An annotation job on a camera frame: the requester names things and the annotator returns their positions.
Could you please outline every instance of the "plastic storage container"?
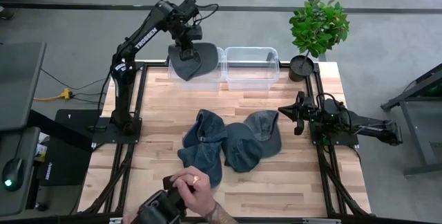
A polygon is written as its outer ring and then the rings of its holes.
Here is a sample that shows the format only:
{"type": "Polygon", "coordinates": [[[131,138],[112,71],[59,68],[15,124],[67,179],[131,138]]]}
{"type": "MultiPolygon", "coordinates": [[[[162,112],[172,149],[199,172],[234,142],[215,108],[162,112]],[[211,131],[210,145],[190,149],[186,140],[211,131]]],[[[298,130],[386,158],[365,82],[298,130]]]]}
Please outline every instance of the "plastic storage container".
{"type": "Polygon", "coordinates": [[[279,59],[274,48],[230,47],[224,55],[224,75],[230,91],[268,91],[279,80],[279,59]]]}
{"type": "Polygon", "coordinates": [[[218,66],[206,75],[201,75],[190,79],[188,82],[181,79],[175,70],[173,69],[172,63],[169,62],[169,79],[178,86],[180,90],[183,91],[219,91],[220,82],[224,77],[224,51],[221,48],[218,50],[218,66]]]}

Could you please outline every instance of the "gray floor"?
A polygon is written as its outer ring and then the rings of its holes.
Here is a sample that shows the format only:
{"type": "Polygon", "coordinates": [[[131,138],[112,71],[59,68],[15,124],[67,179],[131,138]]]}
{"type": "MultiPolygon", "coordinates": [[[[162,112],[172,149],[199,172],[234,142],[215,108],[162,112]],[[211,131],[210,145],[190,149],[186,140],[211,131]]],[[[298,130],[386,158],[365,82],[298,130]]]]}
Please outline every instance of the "gray floor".
{"type": "MultiPolygon", "coordinates": [[[[157,0],[23,0],[29,2],[143,4],[157,0]]],[[[198,0],[223,6],[302,6],[304,0],[198,0]]],[[[351,8],[442,8],[442,0],[339,0],[351,8]]],[[[116,46],[139,27],[148,12],[96,10],[18,10],[14,21],[0,21],[0,42],[46,41],[44,68],[71,86],[106,76],[116,46]]],[[[218,12],[203,22],[204,40],[221,48],[272,46],[281,60],[298,51],[291,44],[290,12],[218,12]]],[[[350,15],[350,36],[329,51],[338,62],[348,107],[374,118],[403,122],[398,109],[385,114],[379,105],[442,62],[441,15],[350,15]]],[[[171,43],[160,33],[137,57],[164,59],[171,43]]],[[[96,84],[84,93],[100,90],[96,84]]],[[[64,86],[41,74],[36,95],[49,97],[64,86]]],[[[97,97],[85,97],[97,100],[97,97]]],[[[95,108],[83,102],[35,102],[33,108],[49,117],[58,109],[95,108]]],[[[370,205],[382,217],[442,222],[442,173],[404,178],[404,169],[420,165],[407,132],[405,144],[389,147],[360,137],[363,172],[370,205]]],[[[79,189],[51,191],[53,204],[44,214],[66,214],[79,189]]],[[[27,212],[22,216],[36,213],[27,212]]]]}

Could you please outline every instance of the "denim cap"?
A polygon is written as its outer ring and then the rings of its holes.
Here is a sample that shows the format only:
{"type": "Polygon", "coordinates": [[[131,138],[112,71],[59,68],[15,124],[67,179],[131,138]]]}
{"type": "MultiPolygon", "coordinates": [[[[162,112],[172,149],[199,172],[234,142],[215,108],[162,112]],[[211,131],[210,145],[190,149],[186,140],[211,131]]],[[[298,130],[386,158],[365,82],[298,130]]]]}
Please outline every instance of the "denim cap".
{"type": "Polygon", "coordinates": [[[194,166],[210,178],[210,186],[216,187],[221,183],[221,142],[211,144],[198,144],[189,148],[178,150],[184,168],[194,166]]]}
{"type": "Polygon", "coordinates": [[[215,113],[201,109],[196,123],[183,138],[183,147],[178,157],[184,167],[194,166],[206,173],[212,187],[220,184],[222,168],[220,159],[221,142],[227,138],[222,118],[215,113]]]}
{"type": "Polygon", "coordinates": [[[256,140],[261,143],[263,158],[274,156],[281,151],[282,142],[277,111],[257,111],[249,115],[244,124],[250,128],[256,140]]]}
{"type": "Polygon", "coordinates": [[[187,148],[201,142],[221,142],[223,138],[227,138],[227,131],[222,118],[216,113],[201,109],[196,116],[195,124],[182,139],[182,146],[187,148]]]}
{"type": "Polygon", "coordinates": [[[193,44],[193,59],[181,60],[180,47],[172,44],[169,46],[169,59],[176,74],[186,82],[194,77],[205,75],[213,71],[218,65],[218,50],[215,44],[193,44]]]}
{"type": "Polygon", "coordinates": [[[251,130],[243,123],[232,123],[226,126],[229,137],[221,144],[226,161],[236,172],[249,172],[262,157],[261,144],[251,130]]]}

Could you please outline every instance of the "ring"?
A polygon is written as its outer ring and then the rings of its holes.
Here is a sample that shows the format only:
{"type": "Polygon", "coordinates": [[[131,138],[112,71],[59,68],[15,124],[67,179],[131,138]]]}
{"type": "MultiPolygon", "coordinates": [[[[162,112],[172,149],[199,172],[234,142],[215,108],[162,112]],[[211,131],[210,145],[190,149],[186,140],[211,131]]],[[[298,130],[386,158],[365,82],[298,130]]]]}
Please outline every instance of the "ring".
{"type": "Polygon", "coordinates": [[[199,179],[200,179],[199,176],[194,176],[194,177],[193,177],[193,183],[192,183],[192,186],[195,185],[195,183],[196,183],[197,181],[199,181],[199,179]]]}

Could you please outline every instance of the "human hand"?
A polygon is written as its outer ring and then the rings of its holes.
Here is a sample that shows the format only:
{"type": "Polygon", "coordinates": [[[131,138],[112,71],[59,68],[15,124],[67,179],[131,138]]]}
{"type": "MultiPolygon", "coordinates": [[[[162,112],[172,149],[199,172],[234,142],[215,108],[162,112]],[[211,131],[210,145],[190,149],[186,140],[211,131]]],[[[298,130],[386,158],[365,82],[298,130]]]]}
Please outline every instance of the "human hand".
{"type": "Polygon", "coordinates": [[[184,204],[191,211],[206,216],[215,208],[215,199],[213,199],[210,190],[209,176],[202,173],[199,169],[190,166],[175,173],[171,177],[173,186],[178,188],[184,204]],[[193,184],[195,176],[200,179],[193,184]],[[193,186],[195,191],[191,193],[189,186],[193,186]]]}

